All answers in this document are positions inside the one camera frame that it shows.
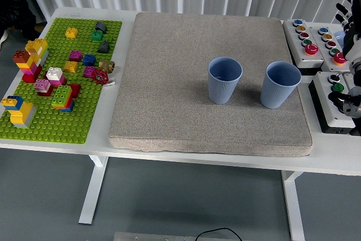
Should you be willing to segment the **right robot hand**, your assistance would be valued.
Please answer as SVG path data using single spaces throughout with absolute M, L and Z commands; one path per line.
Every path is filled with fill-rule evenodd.
M 336 8 L 342 13 L 336 14 L 335 18 L 344 28 L 343 55 L 347 61 L 353 62 L 360 59 L 360 0 L 347 0 L 351 4 L 349 11 L 340 3 Z

